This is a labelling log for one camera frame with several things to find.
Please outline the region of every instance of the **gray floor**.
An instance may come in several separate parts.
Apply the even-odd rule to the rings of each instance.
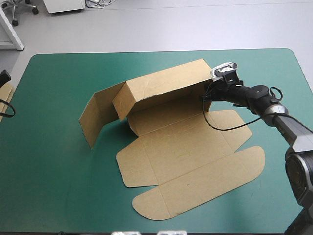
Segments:
[[[116,0],[56,16],[33,3],[40,13],[19,9],[15,27],[25,50],[0,51],[0,70],[11,71],[14,86],[38,53],[286,47],[313,88],[313,0]]]

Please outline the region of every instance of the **green table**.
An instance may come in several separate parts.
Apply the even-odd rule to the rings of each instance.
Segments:
[[[288,49],[34,56],[16,90],[17,114],[0,123],[0,231],[110,232],[182,229],[188,232],[283,232],[298,215],[285,173],[287,143],[259,121],[242,149],[264,148],[266,167],[253,182],[183,213],[152,221],[132,208],[146,188],[126,188],[117,152],[136,139],[127,123],[103,128],[93,150],[78,118],[95,91],[199,58],[214,67],[237,62],[246,86],[279,87],[283,103],[309,127],[312,92]],[[232,109],[226,102],[212,110]],[[235,108],[245,121],[249,110]]]

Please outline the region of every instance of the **white object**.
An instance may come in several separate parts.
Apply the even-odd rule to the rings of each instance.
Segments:
[[[44,0],[49,13],[82,10],[85,8],[85,0]]]
[[[223,78],[222,76],[217,76],[215,74],[216,70],[219,70],[220,72],[229,72],[229,71],[233,71],[233,70],[236,70],[236,69],[237,69],[237,64],[236,63],[226,62],[226,63],[223,63],[221,65],[218,65],[218,66],[214,67],[211,70],[210,75],[211,75],[211,78],[212,78],[213,82],[215,82],[215,81],[218,81],[218,80]]]
[[[0,7],[0,24],[2,25],[4,31],[8,35],[10,41],[0,42],[0,49],[14,49],[23,50],[24,45],[20,41],[18,35],[4,14],[2,8]]]

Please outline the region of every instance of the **cardboard box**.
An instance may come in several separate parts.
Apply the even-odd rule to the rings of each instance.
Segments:
[[[0,88],[0,99],[10,102],[12,99],[12,96],[14,94],[14,88],[11,86],[11,84],[6,83]],[[7,106],[3,103],[0,103],[0,113],[5,113],[7,109]]]
[[[133,200],[146,218],[172,218],[252,181],[264,168],[262,148],[236,152],[252,134],[248,127],[220,132],[205,122],[199,96],[210,71],[200,59],[117,84],[95,93],[79,119],[93,147],[105,124],[127,117],[138,138],[117,162],[127,187],[158,185]],[[233,110],[206,116],[220,128],[244,123]]]

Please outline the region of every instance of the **brown cardboard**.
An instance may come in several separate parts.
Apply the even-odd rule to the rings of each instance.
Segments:
[[[128,113],[190,94],[195,84],[209,79],[210,70],[206,62],[200,59],[96,92],[79,118],[89,146],[94,146],[105,124],[118,117],[123,119]]]
[[[261,174],[264,151],[254,146],[206,164],[133,200],[133,208],[153,220],[173,218],[240,187]]]
[[[244,123],[233,110],[210,112],[207,117],[221,128]],[[250,137],[248,127],[216,131],[201,113],[139,137],[116,158],[127,187],[161,185],[233,154]]]
[[[260,147],[236,152],[252,134],[248,127],[221,132],[205,122],[199,96],[210,70],[200,59],[117,84],[95,93],[79,119],[93,147],[105,124],[127,117],[139,137],[116,158],[127,187],[157,185],[133,200],[146,218],[172,218],[252,181],[264,168]],[[233,110],[206,117],[220,128],[244,123]]]
[[[13,87],[6,83],[0,88],[0,99],[10,102],[14,93]],[[3,103],[0,103],[0,112],[5,113],[7,106]]]

